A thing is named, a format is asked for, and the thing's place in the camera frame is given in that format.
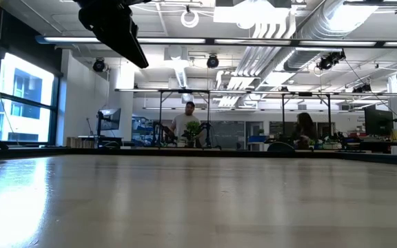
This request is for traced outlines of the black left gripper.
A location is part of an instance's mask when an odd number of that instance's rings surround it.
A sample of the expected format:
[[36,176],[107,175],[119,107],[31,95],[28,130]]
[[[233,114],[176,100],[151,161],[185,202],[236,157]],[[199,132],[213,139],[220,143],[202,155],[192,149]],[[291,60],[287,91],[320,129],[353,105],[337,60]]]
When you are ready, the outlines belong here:
[[85,29],[139,68],[149,63],[136,37],[130,6],[150,0],[74,0],[80,7],[78,18]]

